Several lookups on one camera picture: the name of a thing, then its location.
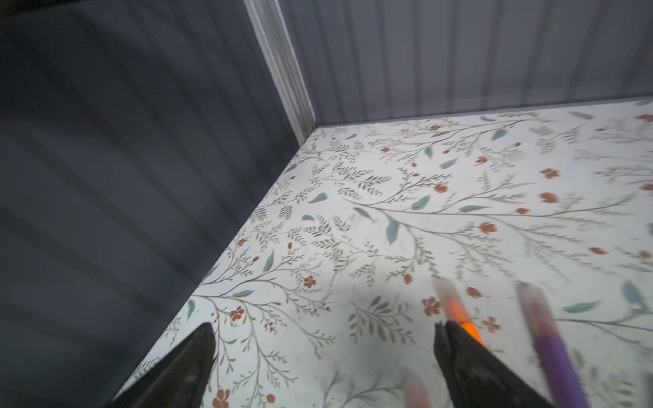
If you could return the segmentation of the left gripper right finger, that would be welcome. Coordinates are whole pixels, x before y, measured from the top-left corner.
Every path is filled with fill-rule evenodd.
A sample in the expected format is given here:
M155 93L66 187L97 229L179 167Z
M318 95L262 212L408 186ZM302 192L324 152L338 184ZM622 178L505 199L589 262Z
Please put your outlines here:
M434 354L455 408L554 407L454 321L435 325Z

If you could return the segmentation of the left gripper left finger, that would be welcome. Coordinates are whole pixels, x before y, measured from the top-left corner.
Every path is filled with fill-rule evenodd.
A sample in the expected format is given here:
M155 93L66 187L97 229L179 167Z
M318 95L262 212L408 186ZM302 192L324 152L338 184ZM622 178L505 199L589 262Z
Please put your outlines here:
M214 363L216 342L209 323L201 324L108 408L195 408L202 403Z

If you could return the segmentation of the orange marker pen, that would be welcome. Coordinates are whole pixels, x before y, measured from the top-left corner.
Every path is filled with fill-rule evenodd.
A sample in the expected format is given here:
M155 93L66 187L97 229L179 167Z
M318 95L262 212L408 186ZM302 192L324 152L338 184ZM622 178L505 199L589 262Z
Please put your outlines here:
M435 278L434 289L440 299L446 318L449 321L456 322L479 344L485 345L455 285L445 278Z

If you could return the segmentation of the purple marker pen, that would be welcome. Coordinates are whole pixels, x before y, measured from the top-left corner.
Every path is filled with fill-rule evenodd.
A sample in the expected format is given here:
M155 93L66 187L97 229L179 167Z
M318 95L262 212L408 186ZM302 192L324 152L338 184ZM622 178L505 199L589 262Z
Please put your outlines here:
M518 282L516 292L555 405L590 408L543 290Z

